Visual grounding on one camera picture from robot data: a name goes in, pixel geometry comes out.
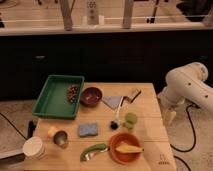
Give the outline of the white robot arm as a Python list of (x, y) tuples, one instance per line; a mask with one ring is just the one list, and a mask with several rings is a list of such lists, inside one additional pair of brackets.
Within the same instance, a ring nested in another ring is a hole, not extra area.
[(157, 95), (165, 126), (171, 124), (176, 116), (175, 108), (186, 99), (213, 114), (213, 88), (205, 84), (207, 78), (208, 69), (200, 62), (172, 69), (166, 74), (166, 86)]

